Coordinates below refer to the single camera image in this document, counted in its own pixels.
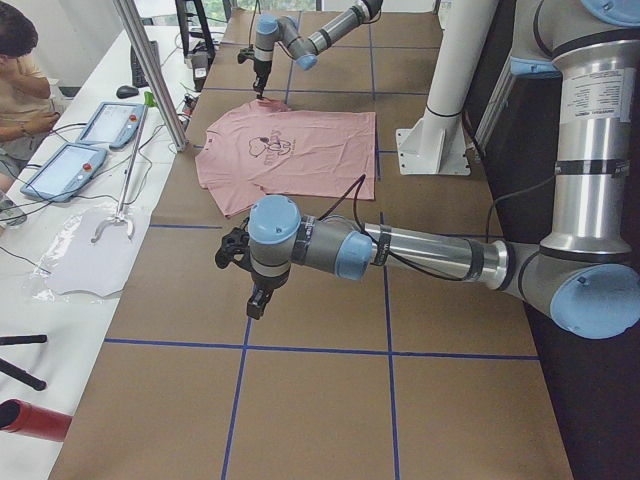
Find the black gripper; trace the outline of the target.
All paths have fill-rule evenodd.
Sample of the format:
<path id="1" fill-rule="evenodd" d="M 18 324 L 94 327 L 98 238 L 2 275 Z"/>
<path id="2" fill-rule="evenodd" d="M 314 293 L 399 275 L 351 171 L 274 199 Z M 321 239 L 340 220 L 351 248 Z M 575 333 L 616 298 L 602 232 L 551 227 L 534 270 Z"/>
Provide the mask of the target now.
<path id="1" fill-rule="evenodd" d="M 268 266 L 253 263 L 251 269 L 254 291 L 247 301 L 246 314 L 252 319 L 261 319 L 264 315 L 265 306 L 271 300 L 274 291 L 287 282 L 289 264 Z"/>
<path id="2" fill-rule="evenodd" d="M 257 99 L 264 98 L 265 80 L 269 78 L 271 73 L 271 57 L 264 57 L 260 52 L 254 53 L 254 72 L 256 79 L 253 84 L 253 90 Z"/>

